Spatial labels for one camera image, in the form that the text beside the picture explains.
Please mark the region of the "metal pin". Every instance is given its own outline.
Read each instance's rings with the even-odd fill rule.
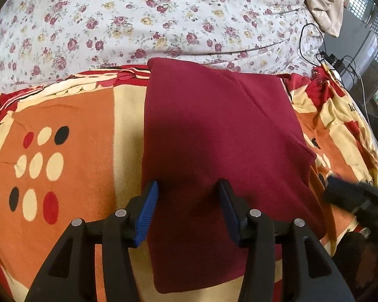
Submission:
[[[295,225],[298,226],[298,227],[303,227],[303,226],[305,225],[305,221],[303,221],[303,220],[300,219],[300,218],[295,219],[295,220],[294,220],[294,223],[295,223]]]
[[[115,216],[117,217],[124,217],[127,215],[127,211],[125,209],[119,209],[115,211]]]
[[[260,217],[262,215],[262,213],[260,212],[260,210],[258,209],[252,209],[249,214],[252,216],[252,217]]]
[[[83,221],[81,220],[81,218],[76,218],[74,219],[71,224],[74,226],[74,227],[78,227],[79,225],[81,225],[83,223]]]

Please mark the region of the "maroon cloth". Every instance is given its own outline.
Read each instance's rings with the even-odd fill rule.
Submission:
[[[326,233],[309,189],[306,146],[281,80],[155,58],[144,113],[142,184],[160,196],[148,235],[160,293],[201,289],[242,276],[246,249],[229,239],[219,178],[274,220],[302,218]]]

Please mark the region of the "floral bedsheet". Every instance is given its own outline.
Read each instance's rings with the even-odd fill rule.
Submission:
[[[8,0],[0,11],[0,92],[152,57],[232,71],[311,74],[299,54],[305,0]],[[322,39],[301,42],[313,60]]]

